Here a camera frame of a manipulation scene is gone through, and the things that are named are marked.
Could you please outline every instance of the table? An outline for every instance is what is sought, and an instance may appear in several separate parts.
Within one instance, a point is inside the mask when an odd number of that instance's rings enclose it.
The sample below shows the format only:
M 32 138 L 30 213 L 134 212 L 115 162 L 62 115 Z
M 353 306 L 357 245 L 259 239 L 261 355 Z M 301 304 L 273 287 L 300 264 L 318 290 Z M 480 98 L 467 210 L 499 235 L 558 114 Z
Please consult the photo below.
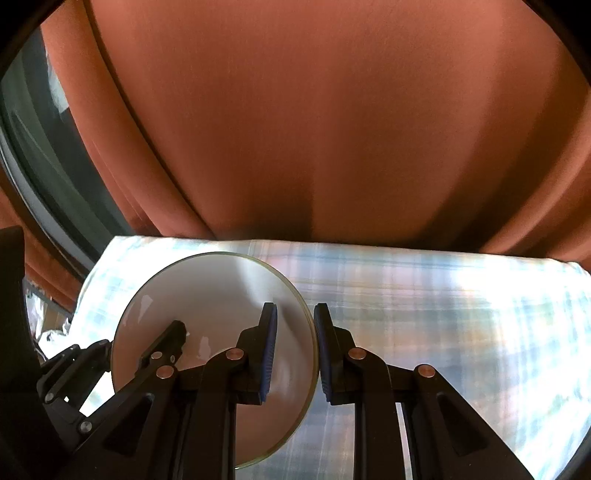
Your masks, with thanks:
M 86 279 L 70 343 L 113 339 L 135 292 L 190 255 L 230 251 L 281 271 L 310 310 L 391 365 L 434 365 L 536 479 L 553 479 L 591 426 L 591 277 L 574 263 L 280 241 L 116 237 Z M 103 379 L 85 408 L 112 394 Z M 352 479 L 353 407 L 317 386 L 292 438 L 239 480 Z

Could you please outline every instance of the black bracket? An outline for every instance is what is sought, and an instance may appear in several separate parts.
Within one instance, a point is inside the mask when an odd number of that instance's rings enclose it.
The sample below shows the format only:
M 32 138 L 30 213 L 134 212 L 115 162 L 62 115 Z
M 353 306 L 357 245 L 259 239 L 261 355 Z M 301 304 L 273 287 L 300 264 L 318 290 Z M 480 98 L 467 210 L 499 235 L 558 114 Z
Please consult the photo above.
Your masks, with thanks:
M 69 453 L 54 478 L 232 480 L 236 404 L 265 401 L 276 335 L 277 307 L 265 303 L 235 348 L 178 371 L 186 329 L 173 320 L 134 379 L 89 417 L 79 408 L 110 368 L 111 343 L 74 345 L 48 360 L 37 392 Z
M 396 403 L 415 480 L 532 480 L 509 447 L 431 365 L 387 365 L 314 309 L 320 375 L 331 405 L 355 404 L 355 480 L 404 479 Z

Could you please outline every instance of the screw head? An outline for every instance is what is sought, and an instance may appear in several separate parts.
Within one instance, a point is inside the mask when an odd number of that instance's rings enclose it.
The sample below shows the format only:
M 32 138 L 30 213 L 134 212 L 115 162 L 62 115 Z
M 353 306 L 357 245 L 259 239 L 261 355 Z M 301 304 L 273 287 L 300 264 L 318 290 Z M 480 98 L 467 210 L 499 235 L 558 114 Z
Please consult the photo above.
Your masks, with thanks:
M 170 378 L 173 376 L 174 367 L 170 365 L 163 365 L 156 370 L 156 376 L 158 378 Z
M 81 433 L 89 433 L 92 430 L 92 423 L 90 423 L 88 420 L 85 420 L 80 423 L 78 429 Z
M 421 377 L 431 378 L 435 376 L 435 369 L 431 365 L 422 364 L 418 367 L 418 374 Z
M 349 350 L 349 356 L 353 360 L 363 360 L 367 354 L 368 353 L 365 350 L 363 350 L 362 348 L 359 348 L 358 346 Z
M 226 358 L 228 360 L 240 360 L 244 356 L 244 350 L 241 348 L 230 348 L 226 352 Z

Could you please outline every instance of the curtain fold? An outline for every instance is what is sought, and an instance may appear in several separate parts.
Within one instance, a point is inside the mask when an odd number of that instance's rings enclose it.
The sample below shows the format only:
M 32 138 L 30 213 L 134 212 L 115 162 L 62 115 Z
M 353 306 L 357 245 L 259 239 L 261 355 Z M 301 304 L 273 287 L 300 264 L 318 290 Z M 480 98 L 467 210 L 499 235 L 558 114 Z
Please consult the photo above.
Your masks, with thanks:
M 521 0 L 67 0 L 43 25 L 139 233 L 591 267 L 591 100 Z

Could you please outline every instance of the window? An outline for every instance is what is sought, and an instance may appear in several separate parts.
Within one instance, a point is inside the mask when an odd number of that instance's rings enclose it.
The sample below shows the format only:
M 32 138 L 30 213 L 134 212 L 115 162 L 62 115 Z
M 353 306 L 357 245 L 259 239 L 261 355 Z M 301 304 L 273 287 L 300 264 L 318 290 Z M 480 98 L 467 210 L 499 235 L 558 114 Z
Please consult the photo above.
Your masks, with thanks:
M 86 152 L 40 29 L 0 83 L 0 148 L 37 222 L 86 268 L 115 235 L 133 234 Z

